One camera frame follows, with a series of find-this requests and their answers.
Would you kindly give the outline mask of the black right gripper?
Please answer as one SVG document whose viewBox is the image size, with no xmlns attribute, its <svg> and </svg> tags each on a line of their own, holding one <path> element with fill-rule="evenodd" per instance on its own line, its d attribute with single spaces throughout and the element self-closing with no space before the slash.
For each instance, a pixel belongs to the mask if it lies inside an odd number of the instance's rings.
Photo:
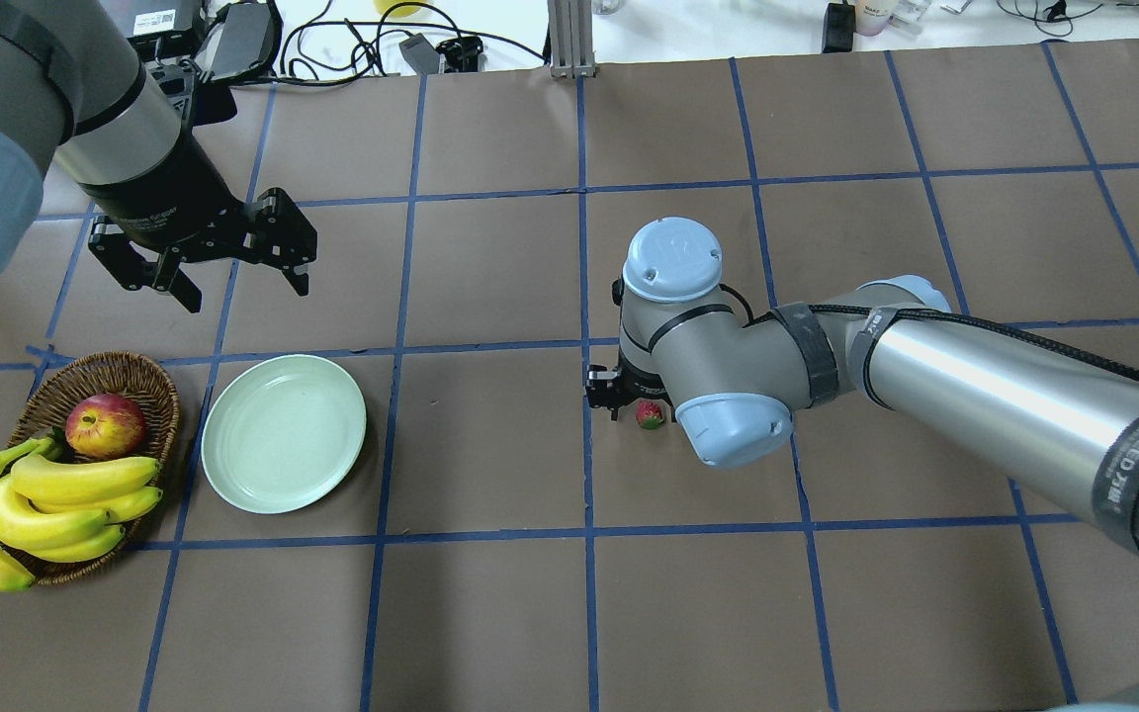
<svg viewBox="0 0 1139 712">
<path fill-rule="evenodd" d="M 632 398 L 670 403 L 667 388 L 659 375 L 639 368 L 625 355 L 618 357 L 615 368 L 588 365 L 584 378 L 587 406 L 609 411 L 611 422 L 618 422 L 621 409 L 632 404 Z"/>
</svg>

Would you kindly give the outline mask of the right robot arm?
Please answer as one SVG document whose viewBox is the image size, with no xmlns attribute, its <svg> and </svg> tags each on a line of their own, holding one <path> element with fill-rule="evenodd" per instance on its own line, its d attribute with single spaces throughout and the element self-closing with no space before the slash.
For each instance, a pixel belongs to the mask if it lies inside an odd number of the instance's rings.
<svg viewBox="0 0 1139 712">
<path fill-rule="evenodd" d="M 618 365 L 589 366 L 587 404 L 667 402 L 702 463 L 735 468 L 781 447 L 796 411 L 859 393 L 1139 558 L 1139 369 L 958 314 L 915 275 L 760 316 L 737 316 L 722 276 L 706 226 L 642 226 L 611 289 Z"/>
</svg>

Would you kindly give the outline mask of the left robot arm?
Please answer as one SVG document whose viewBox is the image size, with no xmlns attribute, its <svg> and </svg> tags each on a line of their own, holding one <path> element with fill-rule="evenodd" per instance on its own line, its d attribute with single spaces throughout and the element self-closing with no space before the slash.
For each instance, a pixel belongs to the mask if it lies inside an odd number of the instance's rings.
<svg viewBox="0 0 1139 712">
<path fill-rule="evenodd" d="M 197 312 L 185 265 L 238 260 L 306 296 L 316 226 L 282 189 L 236 198 L 195 140 L 231 116 L 198 64 L 146 59 L 96 1 L 0 1 L 0 275 L 58 166 L 100 208 L 87 246 L 123 289 Z"/>
</svg>

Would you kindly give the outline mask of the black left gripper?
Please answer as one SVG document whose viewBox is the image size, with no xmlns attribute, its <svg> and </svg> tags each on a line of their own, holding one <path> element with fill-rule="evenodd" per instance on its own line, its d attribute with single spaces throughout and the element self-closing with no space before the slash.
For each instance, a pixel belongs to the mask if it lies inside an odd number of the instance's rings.
<svg viewBox="0 0 1139 712">
<path fill-rule="evenodd" d="M 319 234 L 281 188 L 241 203 L 195 137 L 185 133 L 157 166 L 122 182 L 77 180 L 112 222 L 95 222 L 87 238 L 95 260 L 124 290 L 167 294 L 187 312 L 199 312 L 202 292 L 182 271 L 177 243 L 221 221 L 227 255 L 279 271 L 300 297 L 310 293 Z M 148 260 L 136 249 L 161 252 Z"/>
</svg>

